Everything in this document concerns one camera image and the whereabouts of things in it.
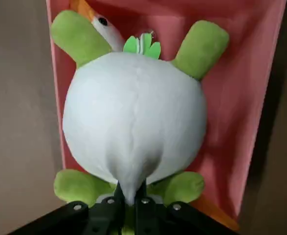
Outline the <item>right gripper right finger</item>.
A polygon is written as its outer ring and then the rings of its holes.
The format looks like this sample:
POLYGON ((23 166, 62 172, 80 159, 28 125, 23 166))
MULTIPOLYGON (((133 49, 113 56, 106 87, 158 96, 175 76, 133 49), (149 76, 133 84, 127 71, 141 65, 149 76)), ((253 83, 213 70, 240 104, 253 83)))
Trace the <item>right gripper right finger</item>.
POLYGON ((201 196, 192 203, 175 201, 165 206, 148 194, 143 182, 135 195, 136 235, 236 235, 238 224, 201 196))

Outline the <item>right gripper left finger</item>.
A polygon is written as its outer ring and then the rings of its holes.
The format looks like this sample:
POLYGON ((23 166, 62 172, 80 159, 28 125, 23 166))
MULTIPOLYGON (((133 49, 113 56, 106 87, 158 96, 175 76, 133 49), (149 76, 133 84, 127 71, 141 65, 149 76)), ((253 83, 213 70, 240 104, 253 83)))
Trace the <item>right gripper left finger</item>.
POLYGON ((121 234, 124 225, 124 196, 120 185, 102 194, 89 207, 73 201, 10 232, 11 235, 111 235, 121 234))

